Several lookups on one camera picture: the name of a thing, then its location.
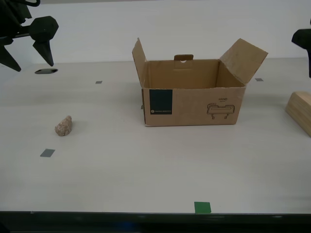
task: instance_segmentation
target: wooden block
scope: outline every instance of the wooden block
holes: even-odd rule
[[[293,92],[286,112],[311,137],[311,94],[305,91]]]

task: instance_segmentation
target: gray square marker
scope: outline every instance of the gray square marker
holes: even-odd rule
[[[55,150],[52,149],[45,149],[42,154],[40,155],[40,157],[47,157],[50,158],[52,156],[52,154],[54,153]]]

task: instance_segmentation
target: white wall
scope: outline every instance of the white wall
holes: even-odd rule
[[[33,17],[50,15],[58,21],[51,41],[57,63],[132,60],[137,37],[150,60],[181,53],[218,58],[240,37],[269,57],[306,57],[291,38],[297,29],[310,27],[311,0],[98,2],[43,4],[30,10]],[[8,50],[19,63],[44,63],[32,43],[17,39]]]

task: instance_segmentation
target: box flap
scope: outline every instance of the box flap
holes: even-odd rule
[[[238,39],[220,60],[240,82],[247,84],[267,55],[260,48]]]
[[[145,53],[142,49],[139,38],[137,38],[137,42],[133,48],[132,55],[134,58],[137,74],[139,77],[140,86],[143,87],[144,86],[144,71],[147,67],[146,65],[147,60],[146,60]]]

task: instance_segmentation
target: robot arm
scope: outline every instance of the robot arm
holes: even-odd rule
[[[292,42],[307,50],[309,56],[309,77],[311,78],[311,29],[299,29],[294,33]]]
[[[58,29],[58,24],[51,16],[34,19],[30,26],[22,26],[31,14],[27,6],[37,7],[40,0],[28,2],[26,0],[0,0],[0,63],[16,71],[20,66],[4,46],[13,43],[13,39],[30,36],[35,42],[33,47],[42,58],[53,66],[50,40]]]

